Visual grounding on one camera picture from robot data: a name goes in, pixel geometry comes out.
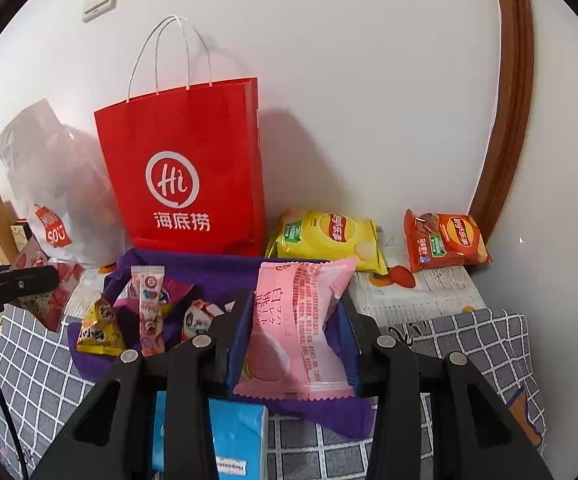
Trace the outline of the pink peach cake packet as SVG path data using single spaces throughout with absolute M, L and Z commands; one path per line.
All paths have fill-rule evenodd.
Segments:
M 257 276 L 252 330 L 234 393 L 260 400 L 320 401 L 354 392 L 325 324 L 357 259 L 270 262 Z

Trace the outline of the yellow snack packet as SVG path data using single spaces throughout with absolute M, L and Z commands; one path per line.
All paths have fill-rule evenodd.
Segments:
M 75 348 L 93 356 L 119 356 L 126 349 L 114 309 L 103 296 L 89 305 Z

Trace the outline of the long strawberry bear snack packet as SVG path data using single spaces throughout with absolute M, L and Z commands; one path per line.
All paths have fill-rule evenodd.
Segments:
M 132 286 L 138 298 L 139 339 L 143 356 L 165 351 L 160 294 L 163 266 L 132 266 Z

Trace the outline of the panda print snack packet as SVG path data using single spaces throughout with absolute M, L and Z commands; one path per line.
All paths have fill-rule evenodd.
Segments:
M 184 315 L 182 326 L 182 341 L 208 333 L 214 318 L 225 313 L 217 304 L 197 299 L 193 301 Z

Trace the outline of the magenta snack packet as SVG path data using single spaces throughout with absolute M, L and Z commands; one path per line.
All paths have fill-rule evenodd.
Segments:
M 167 318 L 174 311 L 191 289 L 193 289 L 193 284 L 184 284 L 175 280 L 175 278 L 164 278 L 159 296 L 159 305 L 163 318 Z M 123 288 L 113 307 L 115 309 L 126 308 L 134 313 L 139 312 L 138 292 L 136 292 L 132 282 L 129 282 Z

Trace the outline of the blue tissue pack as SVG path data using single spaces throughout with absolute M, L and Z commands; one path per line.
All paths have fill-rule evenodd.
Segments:
M 215 458 L 217 479 L 265 479 L 268 410 L 262 404 L 228 400 L 167 400 L 155 393 L 151 468 L 164 479 L 167 466 L 176 466 L 178 479 L 204 478 L 208 452 Z

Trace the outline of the newspaper with parrot picture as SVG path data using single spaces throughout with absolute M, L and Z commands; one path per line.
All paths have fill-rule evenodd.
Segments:
M 388 273 L 359 272 L 350 284 L 356 310 L 387 328 L 483 309 L 472 278 L 462 266 L 411 272 L 402 232 L 378 233 Z

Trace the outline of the grey checked bed sheet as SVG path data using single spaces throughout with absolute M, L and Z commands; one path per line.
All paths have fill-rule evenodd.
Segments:
M 533 376 L 527 320 L 520 313 L 467 310 L 390 327 L 418 353 L 444 358 L 463 350 L 538 450 L 546 423 Z M 92 383 L 68 351 L 68 332 L 51 333 L 30 314 L 8 307 L 0 321 L 0 386 L 26 466 L 33 470 Z M 347 438 L 317 422 L 273 413 L 267 425 L 267 472 L 272 479 L 361 479 L 370 438 Z

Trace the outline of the purple towel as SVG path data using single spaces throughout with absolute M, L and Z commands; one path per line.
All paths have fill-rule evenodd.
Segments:
M 180 252 L 155 252 L 149 249 L 129 249 L 116 264 L 116 268 L 104 279 L 102 296 L 113 306 L 115 300 L 129 283 L 132 266 L 164 266 L 165 277 L 174 282 L 193 285 L 193 292 L 202 299 L 223 306 L 231 301 L 240 289 L 254 290 L 262 257 L 225 255 L 193 255 Z M 124 344 L 127 348 L 140 350 L 137 314 L 121 304 L 118 312 Z M 182 321 L 165 321 L 165 344 L 167 349 L 181 341 Z M 76 370 L 90 382 L 98 382 L 114 361 L 113 356 L 96 356 L 76 350 L 80 322 L 68 323 L 68 348 Z M 342 347 L 350 344 L 350 332 L 344 328 L 340 336 L 339 315 L 335 311 L 329 318 L 325 335 L 329 346 L 342 360 Z M 352 440 L 370 437 L 374 425 L 374 412 L 369 399 L 352 398 L 322 401 L 264 401 L 275 414 L 290 415 L 317 422 Z

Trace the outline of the white Miniso plastic bag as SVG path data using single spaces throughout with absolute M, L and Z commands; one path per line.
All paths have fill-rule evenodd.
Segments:
M 0 160 L 16 210 L 49 257 L 101 268 L 128 250 L 99 141 L 60 122 L 47 100 L 4 127 Z

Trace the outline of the orange chips bag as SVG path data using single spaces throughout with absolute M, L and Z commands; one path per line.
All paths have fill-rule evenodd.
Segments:
M 477 223 L 468 214 L 416 216 L 405 211 L 404 235 L 411 272 L 491 263 Z

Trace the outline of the yellow chips bag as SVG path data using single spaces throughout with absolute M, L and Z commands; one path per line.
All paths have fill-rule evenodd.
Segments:
M 374 221 L 332 212 L 286 210 L 265 256 L 326 261 L 356 258 L 359 272 L 388 273 Z

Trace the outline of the red Haidilao paper bag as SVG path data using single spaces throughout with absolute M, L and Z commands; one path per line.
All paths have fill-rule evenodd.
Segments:
M 104 162 L 135 247 L 263 252 L 257 116 L 255 78 L 186 82 L 97 110 Z

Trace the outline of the brown wooden door frame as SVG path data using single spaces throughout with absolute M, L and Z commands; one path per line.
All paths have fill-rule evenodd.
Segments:
M 488 240 L 516 174 L 530 114 L 534 76 L 531 0 L 498 0 L 501 49 L 498 100 L 469 214 Z

